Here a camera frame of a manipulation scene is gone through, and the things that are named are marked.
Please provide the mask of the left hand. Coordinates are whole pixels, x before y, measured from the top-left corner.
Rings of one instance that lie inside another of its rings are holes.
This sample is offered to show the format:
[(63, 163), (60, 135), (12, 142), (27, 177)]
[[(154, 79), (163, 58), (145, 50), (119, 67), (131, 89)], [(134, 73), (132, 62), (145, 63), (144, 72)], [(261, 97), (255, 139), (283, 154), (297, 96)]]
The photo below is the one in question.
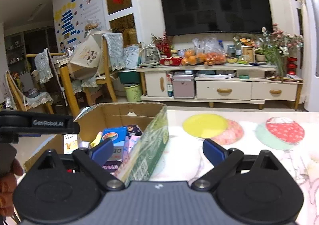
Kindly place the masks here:
[(14, 159), (10, 171), (1, 177), (1, 216), (12, 216), (14, 213), (13, 193), (17, 188), (16, 176), (20, 177), (24, 174), (19, 161)]

